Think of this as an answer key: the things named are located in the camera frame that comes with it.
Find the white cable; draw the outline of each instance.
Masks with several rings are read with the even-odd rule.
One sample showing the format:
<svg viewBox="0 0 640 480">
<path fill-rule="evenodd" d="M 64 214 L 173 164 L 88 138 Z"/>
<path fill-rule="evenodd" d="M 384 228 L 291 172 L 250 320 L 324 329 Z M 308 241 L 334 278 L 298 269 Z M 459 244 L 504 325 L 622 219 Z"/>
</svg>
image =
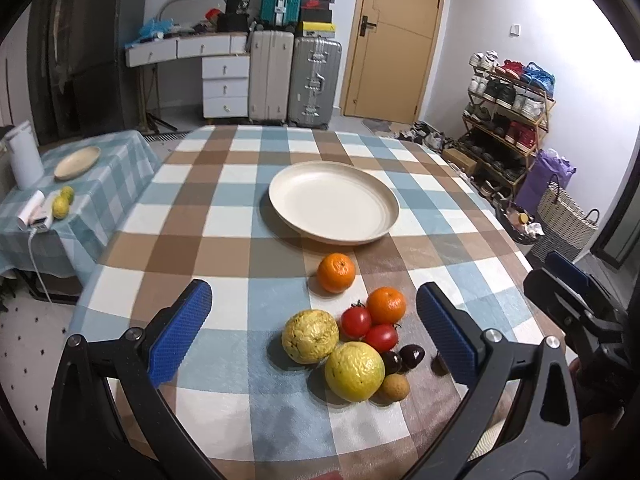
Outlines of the white cable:
<svg viewBox="0 0 640 480">
<path fill-rule="evenodd" d="M 49 300 L 49 303 L 53 306 L 53 301 L 51 301 L 51 298 L 49 297 L 49 293 L 47 292 L 47 287 L 44 286 L 44 282 L 42 281 L 42 276 L 40 276 L 40 273 L 38 272 L 38 267 L 36 267 L 36 261 L 33 259 L 33 252 L 31 251 L 31 240 L 33 240 L 33 237 L 36 235 L 36 228 L 33 227 L 30 229 L 30 233 L 29 233 L 29 241 L 27 242 L 27 247 L 29 248 L 29 256 L 31 257 L 31 263 L 33 264 L 33 268 L 36 270 L 36 274 L 38 275 L 38 279 L 40 280 L 40 285 L 42 285 L 42 288 L 44 290 L 44 293 L 47 295 L 47 299 Z"/>
</svg>

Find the tablecloth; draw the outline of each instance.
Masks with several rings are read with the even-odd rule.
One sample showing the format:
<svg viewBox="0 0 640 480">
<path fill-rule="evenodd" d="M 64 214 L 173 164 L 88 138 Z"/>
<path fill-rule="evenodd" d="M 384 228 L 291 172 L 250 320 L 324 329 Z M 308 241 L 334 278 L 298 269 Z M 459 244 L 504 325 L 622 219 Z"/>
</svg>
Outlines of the tablecloth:
<svg viewBox="0 0 640 480">
<path fill-rule="evenodd" d="M 85 146 L 98 146 L 100 157 L 85 174 L 58 182 L 53 177 L 64 157 Z M 14 187 L 0 204 L 0 274 L 9 269 L 34 270 L 29 233 L 16 216 L 36 189 L 44 196 L 72 186 L 76 197 L 68 216 L 38 234 L 31 247 L 40 272 L 59 278 L 77 276 L 85 284 L 119 222 L 129 212 L 161 161 L 140 133 L 130 130 L 70 142 L 42 155 L 44 176 L 28 190 Z"/>
<path fill-rule="evenodd" d="M 356 248 L 303 238 L 278 218 L 271 179 L 289 164 L 352 164 L 387 184 L 401 204 L 382 239 Z M 314 271 L 345 252 L 356 280 L 323 294 Z M 519 287 L 530 269 L 489 206 L 440 158 L 417 144 L 340 132 L 261 126 L 196 130 L 178 145 L 115 234 L 76 308 L 70 332 L 89 340 L 145 326 L 194 277 L 212 286 L 212 311 L 161 387 L 178 420 L 231 479 L 395 479 L 434 441 L 460 397 L 433 375 L 436 350 L 415 311 L 434 281 L 481 328 L 509 339 L 535 323 Z M 399 347 L 428 354 L 408 375 L 402 402 L 349 404 L 327 389 L 322 367 L 295 364 L 280 333 L 290 316 L 339 316 L 379 286 L 408 301 Z M 117 384 L 116 404 L 138 449 L 149 452 Z"/>
</svg>

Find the beige plate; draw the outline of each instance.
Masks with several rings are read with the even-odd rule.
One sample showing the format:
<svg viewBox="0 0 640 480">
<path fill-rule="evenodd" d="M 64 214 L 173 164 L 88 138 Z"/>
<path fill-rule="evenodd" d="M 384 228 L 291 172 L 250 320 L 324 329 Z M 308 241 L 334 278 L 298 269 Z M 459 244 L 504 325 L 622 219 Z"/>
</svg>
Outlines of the beige plate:
<svg viewBox="0 0 640 480">
<path fill-rule="evenodd" d="M 63 158 L 56 166 L 53 175 L 57 180 L 71 180 L 82 175 L 88 170 L 100 156 L 100 148 L 97 146 L 87 146 L 81 150 L 71 153 Z"/>
<path fill-rule="evenodd" d="M 362 245 L 389 232 L 400 205 L 369 173 L 339 162 L 300 162 L 278 173 L 269 186 L 278 215 L 314 240 Z"/>
</svg>

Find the white cylinder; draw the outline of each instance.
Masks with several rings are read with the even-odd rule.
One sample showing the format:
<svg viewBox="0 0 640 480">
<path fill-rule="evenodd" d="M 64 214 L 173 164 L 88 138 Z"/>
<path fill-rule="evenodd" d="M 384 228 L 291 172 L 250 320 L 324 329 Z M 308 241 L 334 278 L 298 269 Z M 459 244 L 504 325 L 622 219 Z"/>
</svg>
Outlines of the white cylinder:
<svg viewBox="0 0 640 480">
<path fill-rule="evenodd" d="M 37 211 L 44 202 L 44 193 L 39 189 L 33 194 L 29 201 L 24 205 L 22 210 L 18 213 L 18 227 L 23 231 L 27 230 L 31 224 L 31 216 L 34 211 Z"/>
<path fill-rule="evenodd" d="M 6 134 L 4 142 L 11 152 L 11 168 L 20 189 L 29 189 L 44 175 L 31 124 L 24 121 Z"/>
</svg>

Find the pile of fruit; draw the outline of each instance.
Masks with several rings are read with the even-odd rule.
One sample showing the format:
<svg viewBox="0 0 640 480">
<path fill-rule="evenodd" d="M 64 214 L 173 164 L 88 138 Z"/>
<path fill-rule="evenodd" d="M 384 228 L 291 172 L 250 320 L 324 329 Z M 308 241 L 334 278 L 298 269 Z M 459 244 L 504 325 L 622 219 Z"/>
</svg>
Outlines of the pile of fruit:
<svg viewBox="0 0 640 480">
<path fill-rule="evenodd" d="M 62 220 L 69 214 L 69 206 L 74 201 L 75 192 L 71 186 L 65 186 L 60 190 L 60 195 L 55 197 L 51 206 L 54 218 Z"/>
<path fill-rule="evenodd" d="M 355 280 L 355 266 L 344 254 L 329 254 L 316 273 L 328 292 L 340 294 Z M 338 325 L 323 310 L 303 310 L 289 321 L 282 332 L 282 346 L 295 362 L 324 364 L 324 378 L 339 397 L 351 402 L 367 400 L 380 391 L 388 400 L 404 399 L 409 382 L 404 373 L 424 359 L 424 349 L 406 345 L 399 352 L 398 322 L 406 311 L 404 295 L 383 286 L 374 290 L 366 303 L 358 302 L 340 318 L 342 333 L 350 338 L 338 346 Z"/>
</svg>

